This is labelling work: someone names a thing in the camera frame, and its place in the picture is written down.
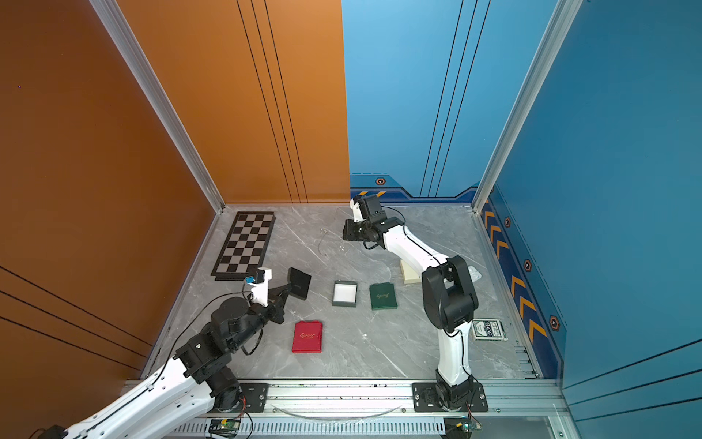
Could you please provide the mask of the green jewelry box base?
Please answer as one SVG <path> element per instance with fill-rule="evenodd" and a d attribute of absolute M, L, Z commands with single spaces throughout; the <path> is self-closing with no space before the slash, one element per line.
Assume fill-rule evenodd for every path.
<path fill-rule="evenodd" d="M 356 307 L 358 284 L 350 281 L 335 281 L 332 305 L 334 307 Z"/>

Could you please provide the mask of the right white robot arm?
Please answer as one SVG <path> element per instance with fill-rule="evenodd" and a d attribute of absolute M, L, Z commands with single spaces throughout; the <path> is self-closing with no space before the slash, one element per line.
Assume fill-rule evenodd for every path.
<path fill-rule="evenodd" d="M 391 252 L 420 275 L 423 308 L 438 335 L 439 402 L 447 411 L 473 408 L 480 400 L 480 382 L 469 364 L 468 333 L 479 301 L 465 259 L 433 250 L 396 218 L 378 222 L 348 219 L 343 239 Z"/>

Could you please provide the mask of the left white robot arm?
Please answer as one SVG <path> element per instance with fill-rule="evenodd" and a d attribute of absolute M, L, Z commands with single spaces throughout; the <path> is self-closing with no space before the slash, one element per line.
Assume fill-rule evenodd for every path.
<path fill-rule="evenodd" d="M 305 300 L 291 284 L 275 287 L 269 305 L 244 296 L 224 300 L 199 333 L 175 349 L 153 377 L 112 404 L 70 427 L 53 425 L 40 438 L 161 438 L 217 404 L 231 408 L 239 382 L 229 368 L 232 356 L 266 324 L 281 324 L 288 296 Z"/>

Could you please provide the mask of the red booklet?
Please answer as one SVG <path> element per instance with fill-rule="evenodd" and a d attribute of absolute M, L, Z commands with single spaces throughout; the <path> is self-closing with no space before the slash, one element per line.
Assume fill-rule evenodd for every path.
<path fill-rule="evenodd" d="M 292 353 L 321 353 L 324 325 L 320 321 L 300 321 L 294 327 Z"/>

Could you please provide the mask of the green booklet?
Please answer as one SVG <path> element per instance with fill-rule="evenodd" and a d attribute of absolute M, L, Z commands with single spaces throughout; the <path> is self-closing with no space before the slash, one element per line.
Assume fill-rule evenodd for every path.
<path fill-rule="evenodd" d="M 389 310 L 397 309 L 398 302 L 393 283 L 374 284 L 369 287 L 371 309 Z"/>

